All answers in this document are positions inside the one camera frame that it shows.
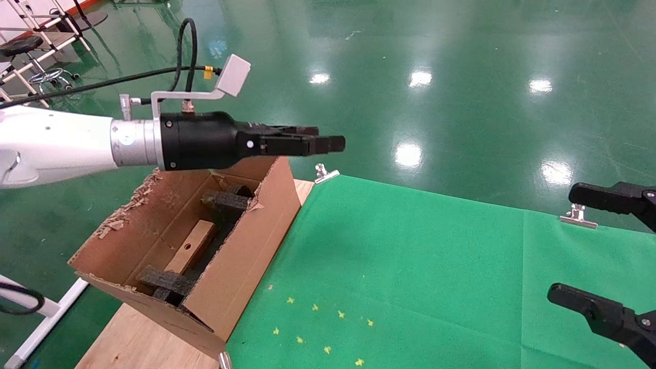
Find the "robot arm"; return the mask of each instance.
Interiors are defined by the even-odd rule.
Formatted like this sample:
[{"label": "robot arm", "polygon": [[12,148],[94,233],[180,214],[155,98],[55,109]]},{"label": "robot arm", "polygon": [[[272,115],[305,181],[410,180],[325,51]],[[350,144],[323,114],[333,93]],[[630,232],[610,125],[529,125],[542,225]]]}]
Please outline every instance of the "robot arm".
[{"label": "robot arm", "polygon": [[250,69],[231,56],[214,91],[152,93],[153,119],[125,120],[13,106],[0,108],[0,188],[20,188],[123,166],[161,170],[223,169],[249,156],[308,156],[341,152],[343,136],[318,136],[316,127],[235,121],[225,112],[160,113],[164,98],[236,96]]}]

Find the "black cable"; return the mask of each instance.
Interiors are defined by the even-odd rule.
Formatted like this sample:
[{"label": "black cable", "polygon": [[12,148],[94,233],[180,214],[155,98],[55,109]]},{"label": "black cable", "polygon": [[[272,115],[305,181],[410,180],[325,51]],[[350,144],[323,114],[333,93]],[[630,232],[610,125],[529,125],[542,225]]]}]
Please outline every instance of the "black cable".
[{"label": "black cable", "polygon": [[[169,87],[169,91],[174,91],[175,88],[178,86],[178,81],[180,80],[180,73],[182,72],[182,40],[184,38],[184,30],[187,28],[187,25],[189,25],[192,29],[192,60],[189,65],[192,67],[196,67],[196,58],[198,55],[198,39],[196,35],[196,24],[194,23],[193,19],[185,18],[182,21],[182,24],[180,25],[180,30],[178,31],[178,41],[175,49],[176,57],[177,57],[176,70],[175,70],[175,75],[173,76],[173,83],[171,84],[171,87]],[[194,70],[189,69],[189,72],[187,73],[187,83],[185,86],[185,91],[191,92],[193,83],[194,83]]]},{"label": "black cable", "polygon": [[0,282],[0,290],[7,290],[7,291],[22,293],[23,295],[34,297],[37,300],[37,305],[35,307],[33,307],[31,309],[28,309],[28,310],[23,310],[23,311],[9,310],[9,309],[6,309],[6,308],[0,306],[0,313],[10,314],[10,315],[30,315],[30,314],[34,314],[37,311],[39,311],[43,307],[43,304],[45,304],[45,298],[43,297],[43,295],[41,295],[39,292],[36,292],[35,290],[31,290],[29,288],[25,288],[25,287],[22,287],[22,286],[17,286],[15,284]]},{"label": "black cable", "polygon": [[[90,90],[94,90],[94,89],[99,89],[101,87],[107,87],[107,86],[115,85],[117,83],[134,81],[136,79],[152,77],[152,76],[156,76],[158,74],[171,73],[171,72],[176,71],[177,68],[178,67],[175,66],[175,67],[171,67],[171,68],[163,68],[163,69],[158,69],[158,70],[152,70],[150,72],[133,74],[131,76],[110,79],[110,80],[104,81],[104,82],[93,83],[92,85],[77,87],[75,89],[68,90],[68,91],[58,91],[58,92],[54,92],[54,93],[47,93],[47,94],[44,94],[44,95],[34,95],[32,97],[21,98],[20,100],[14,100],[12,102],[4,102],[4,103],[0,104],[0,110],[2,110],[4,108],[9,108],[11,106],[22,105],[22,104],[25,104],[27,102],[34,102],[34,101],[44,100],[46,98],[68,96],[68,95],[72,95],[74,93],[80,93],[80,92],[90,91]],[[189,70],[189,69],[190,69],[189,66],[181,67],[181,70]],[[195,70],[205,70],[205,67],[204,66],[196,66],[194,69]],[[214,74],[216,74],[218,76],[221,73],[221,68],[214,67],[213,72],[214,72]]]}]

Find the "green backdrop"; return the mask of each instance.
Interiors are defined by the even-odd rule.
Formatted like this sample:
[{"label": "green backdrop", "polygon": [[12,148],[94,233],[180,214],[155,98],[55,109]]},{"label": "green backdrop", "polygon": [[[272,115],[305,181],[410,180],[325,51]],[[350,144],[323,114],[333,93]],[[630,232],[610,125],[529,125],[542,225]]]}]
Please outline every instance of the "green backdrop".
[{"label": "green backdrop", "polygon": [[653,237],[340,176],[313,189],[228,350],[235,368],[646,368],[546,293],[656,309]]}]

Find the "metal stool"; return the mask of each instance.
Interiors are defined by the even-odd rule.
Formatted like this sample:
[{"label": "metal stool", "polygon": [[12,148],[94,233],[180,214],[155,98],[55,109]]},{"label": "metal stool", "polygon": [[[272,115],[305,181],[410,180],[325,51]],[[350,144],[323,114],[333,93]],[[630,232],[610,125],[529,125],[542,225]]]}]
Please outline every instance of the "metal stool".
[{"label": "metal stool", "polygon": [[66,78],[62,77],[62,74],[66,73],[73,79],[80,78],[79,74],[71,73],[63,68],[53,68],[46,70],[41,66],[39,61],[30,54],[30,51],[35,50],[41,46],[42,43],[43,39],[41,39],[39,36],[28,36],[20,39],[15,39],[0,47],[0,55],[15,58],[16,55],[26,54],[30,60],[30,63],[37,69],[36,74],[29,78],[28,83],[32,85],[39,85],[39,91],[41,93],[43,93],[43,84],[46,82],[57,85],[59,81],[61,81],[64,84],[65,90],[72,90],[73,86],[71,86]]}]

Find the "open cardboard box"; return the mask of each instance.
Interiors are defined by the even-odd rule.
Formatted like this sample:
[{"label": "open cardboard box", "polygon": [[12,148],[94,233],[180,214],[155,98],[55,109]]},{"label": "open cardboard box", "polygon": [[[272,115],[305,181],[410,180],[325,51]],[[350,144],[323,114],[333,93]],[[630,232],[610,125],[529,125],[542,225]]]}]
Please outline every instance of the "open cardboard box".
[{"label": "open cardboard box", "polygon": [[[137,281],[139,273],[148,265],[163,270],[196,223],[212,221],[201,203],[204,193],[235,183],[255,197],[182,302],[184,309],[146,294],[151,289]],[[284,157],[249,158],[213,172],[154,173],[68,263],[93,286],[218,358],[299,209]]]}]

